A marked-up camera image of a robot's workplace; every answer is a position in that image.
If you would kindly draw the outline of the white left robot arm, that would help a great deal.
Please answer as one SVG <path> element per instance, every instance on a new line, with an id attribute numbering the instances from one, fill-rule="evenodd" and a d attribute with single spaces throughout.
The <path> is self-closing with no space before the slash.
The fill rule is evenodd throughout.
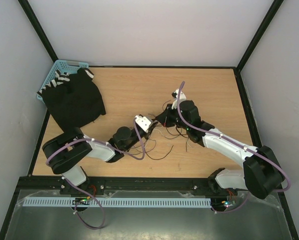
<path id="1" fill-rule="evenodd" d="M 47 141 L 42 150 L 46 156 L 46 165 L 55 175 L 62 175 L 71 182 L 71 187 L 78 194 L 89 189 L 89 181 L 79 162 L 85 158 L 95 158 L 106 163 L 115 163 L 125 155 L 136 157 L 130 153 L 142 138 L 149 139 L 150 134 L 158 123 L 147 124 L 143 130 L 139 124 L 129 128 L 120 127 L 107 142 L 93 140 L 83 134 L 82 130 L 74 127 L 71 130 Z"/>

